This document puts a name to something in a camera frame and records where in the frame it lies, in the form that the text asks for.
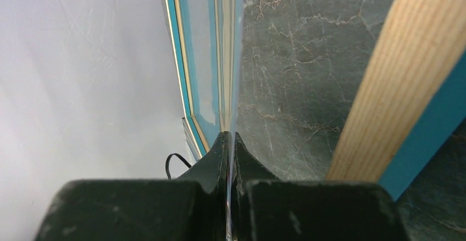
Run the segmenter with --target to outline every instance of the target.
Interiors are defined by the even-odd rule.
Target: wood grain
[[[465,46],[466,0],[394,0],[326,179],[378,181]]]

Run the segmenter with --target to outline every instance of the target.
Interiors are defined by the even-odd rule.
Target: black cable
[[[178,159],[180,159],[188,168],[191,168],[191,164],[189,164],[189,162],[187,162],[187,160],[183,158],[183,156],[181,156],[178,153],[171,153],[170,155],[168,155],[167,160],[165,161],[165,172],[167,173],[167,178],[169,180],[171,180],[170,169],[169,169],[170,159],[173,155],[177,156]]]

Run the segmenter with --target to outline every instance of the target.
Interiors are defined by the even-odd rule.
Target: white wall
[[[66,181],[164,178],[187,154],[163,7],[0,0],[1,240],[31,239]]]

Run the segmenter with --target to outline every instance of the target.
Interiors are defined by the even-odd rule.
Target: gold trim
[[[175,0],[175,11],[176,11],[178,32],[180,34],[181,55],[183,58],[183,68],[185,72],[186,87],[187,87],[187,92],[188,92],[188,102],[189,102],[190,113],[191,113],[190,117],[192,119],[192,122],[194,123],[194,126],[197,132],[199,133],[199,137],[201,139],[202,145],[204,146],[204,150],[208,152],[210,149],[209,143],[207,142],[206,136],[202,132],[202,129],[194,114],[190,73],[189,73],[188,60],[187,60],[187,54],[186,54],[185,35],[184,35],[183,22],[182,22],[182,17],[181,17],[181,10],[180,10],[180,0]]]
[[[222,82],[222,76],[223,74],[221,73],[221,60],[220,60],[220,24],[219,24],[219,13],[218,13],[218,0],[214,0],[214,11],[215,11],[215,41],[217,44],[217,82],[218,82],[218,93],[219,93],[219,120],[220,120],[220,130],[224,131],[225,130],[225,123],[224,119],[222,117],[222,114],[224,112],[223,110],[223,82]]]
[[[235,88],[233,85],[234,85],[234,71],[235,71],[235,24],[236,24],[236,17],[235,17],[235,2],[236,0],[231,0],[230,2],[230,7],[231,7],[231,20],[233,21],[233,23],[231,24],[231,41],[230,41],[230,44],[231,44],[231,63],[230,63],[230,109],[229,109],[229,117],[230,117],[230,121],[231,122],[235,122],[236,119],[234,119],[234,117],[236,117],[235,115],[233,115],[233,111],[236,111],[236,109],[233,109],[231,108],[233,102],[232,100],[234,99],[233,97],[233,88]]]
[[[171,23],[171,17],[170,17],[170,9],[168,7],[168,0],[165,0],[165,7],[167,8],[168,23],[170,25],[171,45],[173,47],[173,55],[175,57],[176,72],[177,72],[177,76],[178,76],[178,84],[180,86],[180,93],[181,93],[181,102],[183,104],[183,114],[184,114],[185,118],[187,118],[186,111],[185,111],[185,99],[183,97],[183,91],[182,91],[182,87],[181,87],[181,78],[180,78],[180,70],[179,70],[179,67],[178,67],[178,58],[176,57],[175,37],[173,35],[173,29],[172,29],[172,23]],[[193,138],[194,144],[196,146],[199,158],[202,158],[201,150],[199,148],[199,145],[197,144],[196,139],[194,138],[194,133],[192,132],[191,125],[189,125],[189,122],[187,124],[188,124],[187,126],[188,126],[188,130],[190,132],[190,135]]]
[[[223,121],[224,131],[230,131],[231,123],[234,121],[231,115],[231,105],[232,105],[232,62],[233,62],[233,51],[234,51],[234,10],[232,9],[232,0],[221,0],[222,5],[222,16],[223,16],[223,27],[222,27],[222,68],[223,68],[223,103],[225,104],[223,108]]]

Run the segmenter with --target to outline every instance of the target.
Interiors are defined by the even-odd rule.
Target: blue painted edge
[[[196,126],[194,125],[191,119],[191,110],[189,105],[189,97],[187,91],[187,84],[186,84],[186,76],[185,76],[185,69],[183,66],[183,56],[181,54],[181,42],[180,42],[180,34],[178,31],[178,22],[176,19],[176,9],[175,9],[175,0],[167,0],[168,5],[168,15],[169,19],[171,20],[171,31],[173,33],[173,44],[175,46],[175,56],[178,65],[178,72],[179,72],[179,79],[180,79],[180,86],[181,86],[181,93],[183,96],[183,101],[185,105],[185,114],[189,116],[187,122],[190,126],[190,129],[194,135],[194,139],[196,144],[199,146],[199,150],[201,151],[201,155],[206,154],[206,150],[202,146],[201,137],[197,132]]]
[[[218,90],[218,64],[217,64],[217,32],[215,31],[215,3],[207,0],[209,6],[209,28],[210,28],[210,66],[212,70],[212,110],[215,114],[215,123],[220,125],[220,104]]]
[[[394,200],[401,196],[464,120],[465,92],[466,52],[434,95],[379,180],[379,184]]]
[[[200,127],[200,132],[203,133],[205,136],[207,143],[211,147],[217,138],[218,133],[220,132],[220,129],[215,126],[215,124],[209,123],[201,114],[201,110],[199,108],[200,104],[200,99],[199,99],[199,87],[197,84],[197,74],[196,74],[196,62],[194,59],[194,47],[192,43],[192,32],[191,32],[191,23],[189,20],[190,17],[190,11],[189,11],[189,4],[188,0],[180,0],[180,12],[181,16],[185,17],[183,19],[182,23],[182,29],[184,32],[184,39],[185,39],[185,48],[186,48],[186,59],[188,61],[188,73],[190,76],[190,85],[191,85],[191,95],[192,95],[192,106],[193,106],[193,111],[192,112],[192,117],[195,117],[197,120],[197,123],[199,124]]]
[[[199,155],[196,154],[198,152],[196,143],[194,142],[194,138],[191,136],[191,132],[189,131],[189,124],[187,122],[187,119],[183,117],[183,128],[185,130],[185,135],[186,135],[186,142],[188,144],[188,147],[192,153],[192,156],[194,157],[194,160],[196,162],[199,161]]]

